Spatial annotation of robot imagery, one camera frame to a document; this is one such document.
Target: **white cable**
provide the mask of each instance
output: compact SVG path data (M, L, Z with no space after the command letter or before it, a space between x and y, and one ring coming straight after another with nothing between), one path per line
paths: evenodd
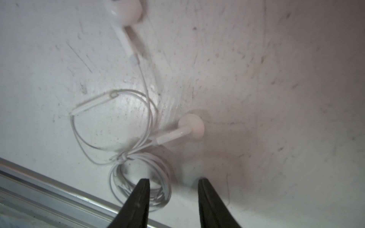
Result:
M171 197L171 177L172 172L170 168L164 163L164 161L157 157L156 155L153 155L148 152L143 152L142 149L145 149L147 147L153 146L154 142L146 143L148 138L150 137L151 131L153 129L153 115L151 111L151 102L150 97L148 94L148 89L146 85L145 78L142 73L141 66L139 64L136 64L138 66L138 73L142 80L142 85L144 89L144 94L138 91L128 90L128 89L121 89L121 90L114 90L112 93L110 93L111 97L116 97L118 95L129 95L133 96L137 99L139 99L146 107L147 107L147 124L146 128L141 135L140 139L136 142L136 144L132 147L129 151L122 151L118 154L112 156L109 158L108 162L100 163L93 160L88 153L84 150L81 143L84 143L88 147L91 147L96 150L100 151L110 151L108 148L103 147L96 147L85 141L77 131L75 127L75 115L72 113L70 114L70 121L71 121L71 127L73 130L73 133L75 135L75 138L77 140L77 143L79 147L81 148L81 151L84 153L84 155L87 157L89 161L91 161L93 164L96 165L113 165L112 168L109 171L108 175L108 182L109 182L109 188L112 191L115 198L121 203L124 204L123 200L118 196L118 194L115 192L115 190L112 187L112 182L114 185L118 188L119 193L122 193L122 195L126 198L129 197L131 192L133 191L135 184L133 184L131 181L129 181L124 175L123 172L121 172L122 166L125 164L127 160L140 160L143 161L146 165L148 165L151 169L151 171L156 175L161 187L155 188L150 190L150 211L158 210L159 208L166 205Z

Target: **white earphone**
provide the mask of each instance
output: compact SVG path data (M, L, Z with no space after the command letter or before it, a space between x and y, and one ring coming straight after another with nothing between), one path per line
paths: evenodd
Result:
M146 151L142 151L150 146L157 146L172 140L178 139L183 136L190 136L193 139L201 139L204 135L205 127L202 119L195 114L185 114L183 115L179 122L178 128L169 133L163 134L156 138L150 138L150 134L153 128L153 118L152 111L150 107L150 97L148 94L148 89L146 85L146 80L143 76L141 66L139 64L138 54L135 46L133 45L131 39L129 38L125 27L130 26L138 21L142 14L142 6L139 0L103 0L107 13L110 17L111 24L115 33L117 34L122 46L131 60L133 65L137 67L137 72L139 73L142 85L145 91L145 94L141 92L133 91L130 89L120 89L113 90L103 95L100 95L94 99L91 99L73 109L70 112L70 121L73 133L75 138L80 146L80 149L84 153L84 155L96 165L113 165L109 172L109 187L112 191L113 195L116 199L124 204L123 200L120 198L120 194L124 197L128 198L134 189L135 185L127 180L123 173L118 172L120 167L127 160L140 160L150 166L151 171L158 178L161 187L150 190L150 211L157 210L168 203L171 197L171 181L172 171L169 166L165 164L165 162L159 158L158 156L151 154ZM147 108L147 125L144 133L141 135L138 142L130 150L122 150L121 148L110 149L110 148L102 148L96 147L85 141L77 131L75 127L75 116L85 112L97 105L108 102L112 99L115 99L119 95L128 95L134 98L139 99L142 104L144 104ZM99 150L99 151L115 151L117 154L109 158L108 162L100 163L94 161L86 150L83 148L82 143L87 145L90 148Z
M108 102L119 95L120 93L117 90L103 94L76 107L70 112L70 115L76 116L97 105ZM156 137L151 145L161 145L187 135L193 139L201 139L204 136L204 131L205 127L202 119L196 114L187 113L180 118L178 122L178 128L176 130Z
M125 27L137 23L140 19L143 11L141 3L139 0L104 0L104 6L128 58L133 64L138 64L137 49Z

